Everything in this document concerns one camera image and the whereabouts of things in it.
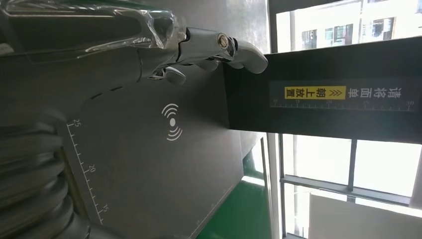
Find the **wireless charging symbol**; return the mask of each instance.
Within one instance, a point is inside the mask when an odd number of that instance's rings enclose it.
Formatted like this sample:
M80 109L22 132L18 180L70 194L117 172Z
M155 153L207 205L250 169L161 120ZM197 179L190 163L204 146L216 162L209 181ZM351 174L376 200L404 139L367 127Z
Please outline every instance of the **wireless charging symbol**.
M183 130L176 125L175 116L178 108L179 106L177 104L168 104L163 108L161 112L162 115L169 119L170 129L167 134L168 141L177 140L183 132Z

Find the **yellow label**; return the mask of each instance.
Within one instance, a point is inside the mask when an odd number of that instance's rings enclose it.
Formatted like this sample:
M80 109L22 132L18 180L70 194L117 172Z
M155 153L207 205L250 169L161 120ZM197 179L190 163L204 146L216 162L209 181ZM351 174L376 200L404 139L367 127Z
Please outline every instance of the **yellow label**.
M286 100L345 100L345 86L289 86L284 88Z

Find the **bolt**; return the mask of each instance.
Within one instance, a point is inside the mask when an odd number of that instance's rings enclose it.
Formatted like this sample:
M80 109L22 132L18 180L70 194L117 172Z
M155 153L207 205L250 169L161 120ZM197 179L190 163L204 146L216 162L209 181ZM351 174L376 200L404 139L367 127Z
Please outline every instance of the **bolt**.
M227 36L224 34L220 34L220 36L218 36L218 44L220 45L221 48L226 49L228 46Z

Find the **green floor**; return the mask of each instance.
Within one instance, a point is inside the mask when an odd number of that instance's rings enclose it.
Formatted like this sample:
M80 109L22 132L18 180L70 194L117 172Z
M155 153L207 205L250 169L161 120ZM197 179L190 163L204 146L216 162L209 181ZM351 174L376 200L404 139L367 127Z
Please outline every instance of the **green floor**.
M243 159L245 176L263 179L255 170L252 153ZM197 239L270 239L267 195L264 187L240 181Z

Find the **metal robot arm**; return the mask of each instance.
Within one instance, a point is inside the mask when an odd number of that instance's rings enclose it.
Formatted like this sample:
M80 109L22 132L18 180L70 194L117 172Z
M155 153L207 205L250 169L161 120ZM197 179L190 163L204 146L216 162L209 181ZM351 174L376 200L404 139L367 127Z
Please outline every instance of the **metal robot arm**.
M267 66L249 43L130 0L0 0L0 238L117 238L74 213L56 127L109 91L217 62Z

